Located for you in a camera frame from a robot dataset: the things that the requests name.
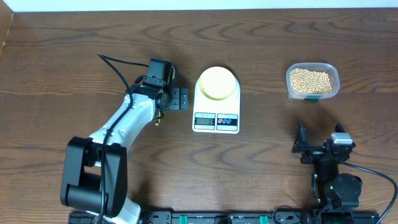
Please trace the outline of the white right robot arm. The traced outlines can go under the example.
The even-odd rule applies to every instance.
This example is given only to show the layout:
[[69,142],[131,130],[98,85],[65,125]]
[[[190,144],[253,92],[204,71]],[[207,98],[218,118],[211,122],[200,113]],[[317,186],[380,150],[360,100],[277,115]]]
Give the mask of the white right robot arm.
[[292,152],[300,154],[302,164],[312,165],[312,194],[318,208],[304,212],[302,223],[354,223],[353,209],[359,207],[362,180],[355,175],[341,173],[338,165],[349,159],[356,147],[341,124],[322,146],[310,146],[306,129],[297,126]]

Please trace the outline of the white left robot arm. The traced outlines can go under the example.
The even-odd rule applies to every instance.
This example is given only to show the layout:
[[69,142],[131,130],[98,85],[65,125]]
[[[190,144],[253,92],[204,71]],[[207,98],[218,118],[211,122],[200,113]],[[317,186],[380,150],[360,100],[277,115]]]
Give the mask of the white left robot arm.
[[60,191],[61,203],[77,209],[69,223],[138,223],[141,207],[127,196],[127,152],[147,123],[187,107],[186,88],[134,84],[104,126],[72,138]]

